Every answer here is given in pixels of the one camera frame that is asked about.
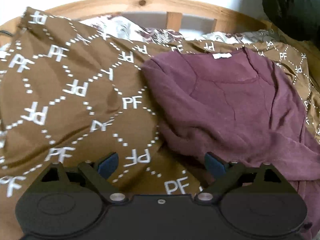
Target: patterned fabric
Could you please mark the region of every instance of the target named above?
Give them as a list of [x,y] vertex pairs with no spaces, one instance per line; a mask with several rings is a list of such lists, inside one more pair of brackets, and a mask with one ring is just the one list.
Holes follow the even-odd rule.
[[[198,178],[203,174],[196,174],[191,164],[186,169],[163,147],[157,131],[162,113],[140,66],[167,51],[227,53],[241,46],[202,40],[169,44],[123,40],[28,8],[0,61],[1,130],[7,133],[0,148],[2,239],[21,237],[15,203],[54,161],[76,166],[117,152],[119,166],[108,181],[121,192],[201,191],[204,184]],[[309,81],[305,55],[272,41],[246,47],[276,61],[286,73],[306,106],[306,126],[319,141],[320,95]],[[303,198],[308,198],[303,192],[306,183],[295,185]]]
[[169,43],[181,41],[183,36],[174,30],[144,28],[123,16],[105,15],[81,21],[88,26],[95,27],[100,32],[116,38],[142,41],[149,43]]
[[278,34],[274,33],[273,30],[259,30],[257,32],[245,32],[245,33],[222,33],[222,32],[213,32],[201,35],[200,37],[196,38],[197,41],[199,40],[211,40],[211,41],[220,41],[227,44],[235,44],[235,43],[242,43],[242,44],[252,44],[256,42],[279,42],[280,37]]

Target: wooden headboard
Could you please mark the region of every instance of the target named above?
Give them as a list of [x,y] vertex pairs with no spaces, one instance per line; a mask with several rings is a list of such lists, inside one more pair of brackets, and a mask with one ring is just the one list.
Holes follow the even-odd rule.
[[[166,28],[178,31],[182,14],[191,14],[215,19],[212,31],[236,33],[239,30],[257,31],[265,29],[266,23],[242,13],[217,5],[191,0],[83,0],[61,5],[46,12],[65,16],[75,20],[85,20],[106,14],[119,15],[122,12],[166,12]],[[0,29],[15,33],[20,17],[3,24]],[[6,36],[0,37],[0,44],[10,41]]]

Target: dark object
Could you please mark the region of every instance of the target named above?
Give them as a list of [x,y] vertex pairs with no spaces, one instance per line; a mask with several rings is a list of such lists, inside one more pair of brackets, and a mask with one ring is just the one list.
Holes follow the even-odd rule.
[[[16,205],[23,239],[302,240],[299,231],[308,227],[304,201],[271,164],[246,168],[207,153],[208,171],[216,176],[210,167],[218,167],[220,179],[195,198],[128,199],[97,172],[114,171],[115,155],[74,168],[47,167]],[[110,170],[106,163],[113,163]]]
[[13,37],[12,33],[9,33],[8,31],[5,31],[5,30],[0,30],[0,33],[6,34],[6,35],[8,35],[10,37]]
[[268,18],[298,41],[320,43],[320,0],[262,0]]

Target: wood knot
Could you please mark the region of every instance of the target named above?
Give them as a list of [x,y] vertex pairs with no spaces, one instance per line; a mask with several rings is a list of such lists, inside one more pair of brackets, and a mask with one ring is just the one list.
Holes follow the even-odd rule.
[[147,3],[146,0],[140,0],[140,1],[139,1],[139,5],[140,5],[140,6],[145,6],[146,3]]

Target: wooden bed frame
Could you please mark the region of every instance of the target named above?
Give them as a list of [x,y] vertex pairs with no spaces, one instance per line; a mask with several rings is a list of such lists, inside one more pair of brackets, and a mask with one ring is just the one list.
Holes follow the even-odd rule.
[[[61,5],[46,12],[77,21],[106,14],[120,15],[122,12],[166,12],[166,28],[175,31],[180,29],[182,14],[214,19],[212,32],[239,33],[271,28],[275,32],[278,31],[278,28],[270,22],[259,21],[217,5],[191,0],[83,0]],[[12,19],[1,25],[0,29],[15,33],[19,21],[20,17]],[[320,51],[309,42],[296,41],[285,34],[283,37],[287,44],[307,55],[309,70],[320,88]],[[10,39],[1,35],[0,45],[10,42]]]

